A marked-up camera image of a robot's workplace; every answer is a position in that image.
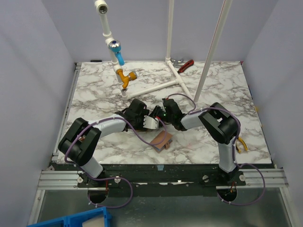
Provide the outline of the pink leather card holder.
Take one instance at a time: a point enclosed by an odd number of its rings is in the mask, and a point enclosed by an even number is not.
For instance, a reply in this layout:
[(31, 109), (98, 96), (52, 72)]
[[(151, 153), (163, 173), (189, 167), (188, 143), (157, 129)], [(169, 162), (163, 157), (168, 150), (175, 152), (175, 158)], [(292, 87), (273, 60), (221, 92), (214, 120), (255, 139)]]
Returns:
[(172, 142), (172, 135), (170, 133), (165, 133), (161, 131), (152, 141), (152, 147), (158, 153), (161, 153), (164, 149), (168, 149)]

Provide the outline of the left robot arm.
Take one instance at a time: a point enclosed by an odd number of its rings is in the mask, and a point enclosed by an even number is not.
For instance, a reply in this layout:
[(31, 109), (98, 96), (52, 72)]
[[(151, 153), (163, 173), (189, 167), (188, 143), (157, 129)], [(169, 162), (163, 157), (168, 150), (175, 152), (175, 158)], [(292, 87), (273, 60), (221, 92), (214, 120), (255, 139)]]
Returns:
[(149, 112), (144, 102), (134, 99), (128, 108), (108, 118), (91, 122), (77, 118), (59, 142), (58, 150), (89, 174), (93, 186), (99, 187), (105, 181), (103, 167), (93, 157), (99, 139), (128, 129), (146, 131), (143, 120)]

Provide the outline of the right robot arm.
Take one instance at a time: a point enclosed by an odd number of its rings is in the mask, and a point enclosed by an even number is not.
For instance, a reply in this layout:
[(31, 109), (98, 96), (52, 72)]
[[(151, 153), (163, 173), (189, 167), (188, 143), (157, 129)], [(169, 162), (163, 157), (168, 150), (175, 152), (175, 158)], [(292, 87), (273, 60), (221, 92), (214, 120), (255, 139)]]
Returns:
[(219, 168), (218, 181), (229, 185), (235, 180), (237, 164), (235, 143), (241, 131), (239, 120), (218, 102), (210, 107), (183, 113), (174, 99), (164, 99), (163, 107), (155, 107), (149, 115), (159, 117), (163, 122), (171, 124), (178, 131), (187, 131), (196, 127), (205, 127), (218, 144)]

